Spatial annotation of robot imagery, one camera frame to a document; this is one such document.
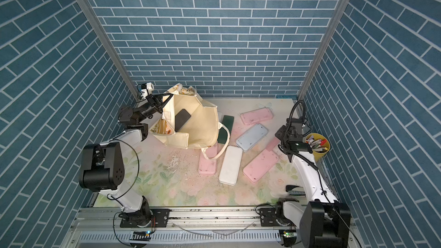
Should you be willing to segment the translucent pink case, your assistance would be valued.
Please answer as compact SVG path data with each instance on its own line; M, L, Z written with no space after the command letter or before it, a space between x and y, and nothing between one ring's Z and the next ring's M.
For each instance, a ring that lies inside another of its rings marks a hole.
M280 144L280 140L277 137L274 137L268 145L265 147L265 150L269 152L274 152L274 149Z

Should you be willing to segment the black case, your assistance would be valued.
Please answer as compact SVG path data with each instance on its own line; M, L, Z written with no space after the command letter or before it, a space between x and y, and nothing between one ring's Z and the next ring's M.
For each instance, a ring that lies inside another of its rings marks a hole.
M175 131L178 132L191 118L186 109L181 109L175 116Z

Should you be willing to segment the light blue case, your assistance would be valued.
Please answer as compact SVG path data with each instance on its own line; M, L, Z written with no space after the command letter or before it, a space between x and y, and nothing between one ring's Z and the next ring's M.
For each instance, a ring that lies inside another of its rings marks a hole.
M257 143L259 143L267 134L269 130L262 124L255 124L248 129L243 135L236 140L236 144L243 151L251 150Z

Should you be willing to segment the pink pencil case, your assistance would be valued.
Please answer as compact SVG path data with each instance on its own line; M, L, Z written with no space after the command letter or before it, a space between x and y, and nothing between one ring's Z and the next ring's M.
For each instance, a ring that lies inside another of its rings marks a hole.
M257 110L248 111L240 114L240 118L245 125L252 125L273 119L274 115L270 108L263 107Z

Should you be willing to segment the cream canvas tote bag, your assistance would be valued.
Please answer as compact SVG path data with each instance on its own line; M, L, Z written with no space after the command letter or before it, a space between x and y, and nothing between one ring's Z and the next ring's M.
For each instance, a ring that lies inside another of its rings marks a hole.
M180 149L200 149L206 159L206 150L217 143L219 130L223 125L219 121L217 105L203 99L195 88L184 87L178 83L168 93L173 98L163 109L161 118L149 129L160 142L166 146ZM191 118L178 131L175 131L175 116L186 109ZM211 160L219 158L226 147Z

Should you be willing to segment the dark green pencil case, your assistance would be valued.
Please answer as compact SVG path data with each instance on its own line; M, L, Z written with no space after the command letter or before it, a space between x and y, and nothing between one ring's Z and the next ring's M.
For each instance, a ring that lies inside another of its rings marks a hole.
M222 122L221 124L223 125L223 127L220 128L219 130L219 135L218 135L218 143L225 145L229 143L229 136L232 133L232 128L233 128L233 124L234 124L234 117L233 116L223 116Z

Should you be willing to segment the white pencil case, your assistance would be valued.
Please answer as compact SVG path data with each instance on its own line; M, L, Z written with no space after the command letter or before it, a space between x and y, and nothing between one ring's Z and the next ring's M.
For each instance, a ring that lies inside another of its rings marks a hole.
M222 167L220 169L219 181L222 184L235 186L240 170L243 150L239 147L228 146Z

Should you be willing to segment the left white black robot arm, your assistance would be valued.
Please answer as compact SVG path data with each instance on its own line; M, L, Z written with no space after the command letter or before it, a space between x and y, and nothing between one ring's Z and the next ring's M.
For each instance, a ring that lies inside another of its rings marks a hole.
M118 202L122 227L155 226L147 199L133 189L134 183L126 182L123 150L136 151L134 146L148 136L148 125L143 121L161 114L172 97L171 93L150 94L139 107L120 108L118 121L124 125L124 132L110 141L88 144L82 150L79 185Z

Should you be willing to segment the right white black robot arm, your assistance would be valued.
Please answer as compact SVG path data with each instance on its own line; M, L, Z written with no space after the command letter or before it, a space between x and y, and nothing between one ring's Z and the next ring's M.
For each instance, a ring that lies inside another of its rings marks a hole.
M281 215L295 225L297 238L305 248L348 247L350 209L339 202L320 174L312 148L304 142L303 121L287 118L275 136L280 140L281 152L300 172L307 199L306 206L281 199L278 202Z

